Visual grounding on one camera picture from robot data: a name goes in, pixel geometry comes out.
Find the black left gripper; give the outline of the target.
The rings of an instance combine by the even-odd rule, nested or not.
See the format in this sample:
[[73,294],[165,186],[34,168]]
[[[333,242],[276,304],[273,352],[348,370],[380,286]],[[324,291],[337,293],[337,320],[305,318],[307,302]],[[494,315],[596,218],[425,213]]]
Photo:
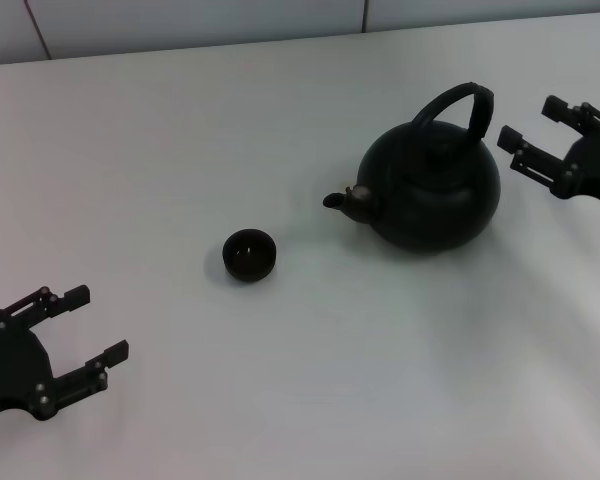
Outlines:
[[126,340],[54,379],[46,350],[29,330],[44,320],[89,303],[90,290],[86,285],[62,296],[43,286],[0,309],[0,413],[23,410],[45,421],[57,411],[108,388],[107,370],[128,359]]

